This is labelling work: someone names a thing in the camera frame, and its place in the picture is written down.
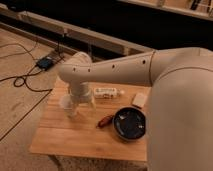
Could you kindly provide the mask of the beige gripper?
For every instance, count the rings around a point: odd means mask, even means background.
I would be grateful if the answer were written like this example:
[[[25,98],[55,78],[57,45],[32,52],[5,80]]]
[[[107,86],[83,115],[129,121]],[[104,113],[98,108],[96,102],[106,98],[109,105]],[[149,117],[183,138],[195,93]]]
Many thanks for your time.
[[[69,85],[71,106],[76,110],[80,104],[87,103],[91,107],[95,106],[95,99],[89,83],[72,83]]]

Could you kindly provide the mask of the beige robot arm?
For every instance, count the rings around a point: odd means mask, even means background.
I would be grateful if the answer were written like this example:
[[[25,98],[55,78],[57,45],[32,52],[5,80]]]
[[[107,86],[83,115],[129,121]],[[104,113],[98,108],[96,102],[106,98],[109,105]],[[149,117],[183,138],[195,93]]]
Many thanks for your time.
[[[59,69],[71,103],[90,97],[90,82],[151,89],[146,119],[148,171],[213,171],[213,50],[154,50],[101,62],[84,52]]]

